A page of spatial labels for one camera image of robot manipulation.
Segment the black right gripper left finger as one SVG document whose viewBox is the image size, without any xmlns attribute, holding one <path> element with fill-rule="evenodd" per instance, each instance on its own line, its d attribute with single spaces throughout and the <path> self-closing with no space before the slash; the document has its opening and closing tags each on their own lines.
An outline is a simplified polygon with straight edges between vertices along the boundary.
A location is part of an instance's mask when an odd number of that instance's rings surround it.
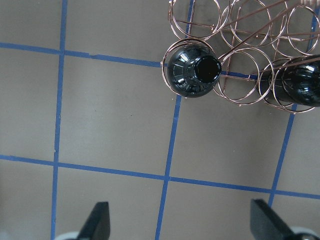
<svg viewBox="0 0 320 240">
<path fill-rule="evenodd" d="M 78 240 L 108 240 L 111 235 L 109 203 L 97 202 L 77 236 Z"/>
</svg>

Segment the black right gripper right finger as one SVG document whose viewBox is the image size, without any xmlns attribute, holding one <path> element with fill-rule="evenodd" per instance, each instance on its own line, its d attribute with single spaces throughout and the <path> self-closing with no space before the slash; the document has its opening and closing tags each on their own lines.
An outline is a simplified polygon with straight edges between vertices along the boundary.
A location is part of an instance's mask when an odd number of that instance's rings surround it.
<svg viewBox="0 0 320 240">
<path fill-rule="evenodd" d="M 295 240 L 296 234 L 263 199 L 250 201 L 250 231 L 255 240 Z"/>
</svg>

